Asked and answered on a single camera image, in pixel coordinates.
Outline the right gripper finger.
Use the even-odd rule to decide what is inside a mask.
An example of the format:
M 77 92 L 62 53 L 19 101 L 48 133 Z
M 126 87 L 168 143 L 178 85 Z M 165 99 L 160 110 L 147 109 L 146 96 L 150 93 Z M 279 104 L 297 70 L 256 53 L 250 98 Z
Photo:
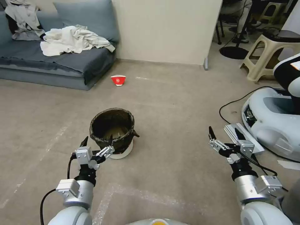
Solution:
M 212 129 L 211 126 L 209 126 L 208 128 L 209 130 L 209 134 L 208 134 L 208 137 L 209 137 L 209 145 L 216 151 L 226 151 L 226 150 L 229 150 L 230 148 L 225 145 L 223 142 L 219 141 L 215 134 L 214 134 L 214 131 Z
M 235 128 L 235 133 L 236 133 L 236 136 L 237 136 L 237 142 L 245 140 L 245 136 L 237 128 Z

